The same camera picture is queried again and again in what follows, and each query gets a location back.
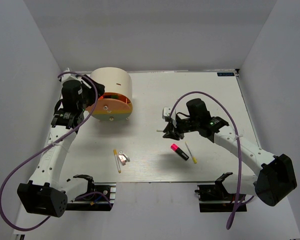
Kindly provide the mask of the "orange highlighter marker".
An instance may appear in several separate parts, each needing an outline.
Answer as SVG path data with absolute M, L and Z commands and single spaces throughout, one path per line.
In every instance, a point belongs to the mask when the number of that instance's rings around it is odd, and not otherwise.
M 102 98 L 103 98 L 103 99 L 111 99 L 111 98 L 112 98 L 112 95 L 111 95 L 111 94 L 110 94 L 110 95 L 104 94 L 104 95 L 102 96 Z

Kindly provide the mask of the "pink highlighter marker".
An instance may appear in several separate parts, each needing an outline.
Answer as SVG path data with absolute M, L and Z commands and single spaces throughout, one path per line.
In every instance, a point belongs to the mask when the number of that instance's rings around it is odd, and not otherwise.
M 176 144 L 172 144 L 170 148 L 178 155 L 180 156 L 183 160 L 187 161 L 189 159 L 189 156 L 181 149 L 179 146 Z

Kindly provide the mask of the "green highlighter marker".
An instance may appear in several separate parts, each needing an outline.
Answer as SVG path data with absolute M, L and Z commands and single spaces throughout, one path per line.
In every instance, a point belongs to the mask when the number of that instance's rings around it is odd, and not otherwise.
M 111 98 L 112 98 L 112 99 L 118 99 L 119 96 L 118 96 L 117 94 L 113 94 L 113 95 L 111 95 Z

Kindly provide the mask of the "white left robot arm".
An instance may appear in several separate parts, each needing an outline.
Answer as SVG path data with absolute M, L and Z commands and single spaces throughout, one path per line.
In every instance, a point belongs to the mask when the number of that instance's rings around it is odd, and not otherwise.
M 61 180 L 60 175 L 70 146 L 87 120 L 85 110 L 95 108 L 96 101 L 105 93 L 104 85 L 86 74 L 76 74 L 61 82 L 61 99 L 54 107 L 46 148 L 28 183 L 17 188 L 27 213 L 58 218 L 76 198 L 89 200 L 95 196 L 93 177 L 77 174 Z

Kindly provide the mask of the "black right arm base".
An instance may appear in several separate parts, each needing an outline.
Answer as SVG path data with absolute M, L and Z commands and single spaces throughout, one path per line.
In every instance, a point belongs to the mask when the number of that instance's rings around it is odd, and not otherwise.
M 201 213 L 230 213 L 235 206 L 236 190 L 229 193 L 223 185 L 225 180 L 233 177 L 232 172 L 223 173 L 214 182 L 204 182 L 197 185 L 194 193 L 198 196 Z

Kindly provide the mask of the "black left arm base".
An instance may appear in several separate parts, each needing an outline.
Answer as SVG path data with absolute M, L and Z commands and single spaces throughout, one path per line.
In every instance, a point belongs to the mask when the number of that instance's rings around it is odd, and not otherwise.
M 67 211 L 109 212 L 116 198 L 116 183 L 95 183 L 88 196 L 81 197 L 67 204 Z

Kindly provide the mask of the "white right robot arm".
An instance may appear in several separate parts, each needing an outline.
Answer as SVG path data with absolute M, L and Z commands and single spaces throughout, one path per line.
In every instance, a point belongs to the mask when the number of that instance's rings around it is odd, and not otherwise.
M 169 107 L 162 110 L 162 118 L 167 122 L 163 130 L 165 139 L 179 141 L 186 133 L 198 132 L 200 136 L 241 158 L 253 172 L 252 175 L 226 172 L 213 185 L 200 186 L 197 193 L 201 201 L 226 200 L 236 194 L 237 185 L 240 185 L 241 195 L 256 196 L 273 207 L 297 187 L 293 163 L 287 155 L 274 155 L 240 137 L 227 121 L 219 116 L 211 116 L 200 98 L 188 101 L 186 106 L 186 118 L 180 118 Z

